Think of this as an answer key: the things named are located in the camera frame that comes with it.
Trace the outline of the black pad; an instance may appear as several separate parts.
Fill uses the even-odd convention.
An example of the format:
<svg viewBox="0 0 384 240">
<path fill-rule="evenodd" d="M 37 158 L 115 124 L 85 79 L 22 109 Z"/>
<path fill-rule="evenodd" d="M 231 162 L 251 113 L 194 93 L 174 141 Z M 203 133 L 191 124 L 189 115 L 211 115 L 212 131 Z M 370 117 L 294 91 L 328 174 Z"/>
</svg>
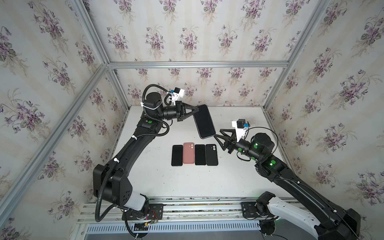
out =
<svg viewBox="0 0 384 240">
<path fill-rule="evenodd" d="M 195 145 L 195 165 L 206 165 L 206 148 L 205 145 Z"/>
</svg>

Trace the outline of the black phone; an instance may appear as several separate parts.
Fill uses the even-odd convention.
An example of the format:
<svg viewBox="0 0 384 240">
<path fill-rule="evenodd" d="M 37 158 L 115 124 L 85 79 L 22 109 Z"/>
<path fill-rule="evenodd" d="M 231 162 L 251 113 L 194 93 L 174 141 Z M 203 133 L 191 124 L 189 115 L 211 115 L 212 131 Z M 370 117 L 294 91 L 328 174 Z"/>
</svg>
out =
<svg viewBox="0 0 384 240">
<path fill-rule="evenodd" d="M 213 137 L 216 134 L 215 126 L 207 105 L 198 106 L 194 120 L 201 139 Z"/>
</svg>

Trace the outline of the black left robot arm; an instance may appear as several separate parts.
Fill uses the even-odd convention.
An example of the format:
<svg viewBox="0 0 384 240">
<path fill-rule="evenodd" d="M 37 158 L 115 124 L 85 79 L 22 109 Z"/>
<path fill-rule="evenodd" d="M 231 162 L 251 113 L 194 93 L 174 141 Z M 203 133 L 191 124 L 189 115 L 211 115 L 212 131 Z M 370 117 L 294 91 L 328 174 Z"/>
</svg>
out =
<svg viewBox="0 0 384 240">
<path fill-rule="evenodd" d="M 135 132 L 122 149 L 105 165 L 93 170 L 94 195 L 97 197 L 95 215 L 99 222 L 112 209 L 144 211 L 146 196 L 133 190 L 129 173 L 145 148 L 156 138 L 169 132 L 168 120 L 181 122 L 197 113 L 198 107 L 172 100 L 163 105 L 161 95 L 149 93 L 141 102 L 143 113 Z"/>
</svg>

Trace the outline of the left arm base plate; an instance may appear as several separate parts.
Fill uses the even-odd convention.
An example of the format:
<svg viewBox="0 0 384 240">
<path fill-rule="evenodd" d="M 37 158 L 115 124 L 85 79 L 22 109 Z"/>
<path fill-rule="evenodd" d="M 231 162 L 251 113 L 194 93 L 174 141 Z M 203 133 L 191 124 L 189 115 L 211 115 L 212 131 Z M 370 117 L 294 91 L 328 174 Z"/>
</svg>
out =
<svg viewBox="0 0 384 240">
<path fill-rule="evenodd" d="M 128 221 L 151 221 L 161 220 L 163 218 L 164 204 L 149 204 L 144 205 L 140 211 L 128 210 L 123 212 L 122 220 Z"/>
</svg>

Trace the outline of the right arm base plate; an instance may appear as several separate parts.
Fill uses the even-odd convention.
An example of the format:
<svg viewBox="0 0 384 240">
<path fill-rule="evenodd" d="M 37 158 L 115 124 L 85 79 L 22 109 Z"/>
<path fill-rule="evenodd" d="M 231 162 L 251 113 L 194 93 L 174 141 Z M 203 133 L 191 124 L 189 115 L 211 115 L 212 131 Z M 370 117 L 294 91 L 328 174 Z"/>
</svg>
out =
<svg viewBox="0 0 384 240">
<path fill-rule="evenodd" d="M 266 218 L 267 220 L 278 219 L 278 216 L 272 214 L 266 205 L 258 202 L 241 202 L 243 218 L 255 220 L 257 218 Z"/>
</svg>

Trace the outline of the black phone case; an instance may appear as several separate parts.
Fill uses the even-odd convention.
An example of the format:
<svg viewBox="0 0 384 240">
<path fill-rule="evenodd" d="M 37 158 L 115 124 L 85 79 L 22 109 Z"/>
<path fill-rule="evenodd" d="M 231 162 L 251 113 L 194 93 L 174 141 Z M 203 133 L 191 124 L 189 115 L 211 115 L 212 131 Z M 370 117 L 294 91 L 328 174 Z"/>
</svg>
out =
<svg viewBox="0 0 384 240">
<path fill-rule="evenodd" d="M 215 144 L 206 145 L 206 165 L 207 166 L 218 166 L 218 153 L 217 146 Z"/>
</svg>

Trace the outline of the pink phone case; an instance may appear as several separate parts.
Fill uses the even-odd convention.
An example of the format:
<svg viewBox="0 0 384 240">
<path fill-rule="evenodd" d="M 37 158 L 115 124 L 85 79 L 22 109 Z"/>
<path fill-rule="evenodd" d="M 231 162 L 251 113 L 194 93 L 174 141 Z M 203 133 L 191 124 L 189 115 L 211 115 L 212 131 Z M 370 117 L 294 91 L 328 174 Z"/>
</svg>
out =
<svg viewBox="0 0 384 240">
<path fill-rule="evenodd" d="M 195 144 L 184 143 L 183 144 L 183 164 L 195 163 Z"/>
</svg>

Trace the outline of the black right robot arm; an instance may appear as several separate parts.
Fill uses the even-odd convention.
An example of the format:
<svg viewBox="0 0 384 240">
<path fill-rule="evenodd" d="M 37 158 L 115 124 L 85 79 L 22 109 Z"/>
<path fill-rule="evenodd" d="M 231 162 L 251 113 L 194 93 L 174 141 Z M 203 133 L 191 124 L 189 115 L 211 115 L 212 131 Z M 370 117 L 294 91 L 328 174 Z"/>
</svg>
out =
<svg viewBox="0 0 384 240">
<path fill-rule="evenodd" d="M 318 240 L 359 238 L 361 215 L 353 209 L 343 209 L 302 181 L 287 164 L 273 155 L 275 144 L 266 133 L 257 133 L 247 141 L 238 138 L 235 130 L 221 129 L 214 138 L 224 151 L 237 151 L 254 160 L 260 176 L 284 189 L 305 207 L 302 210 L 266 191 L 255 203 L 259 216 L 288 220 Z"/>
</svg>

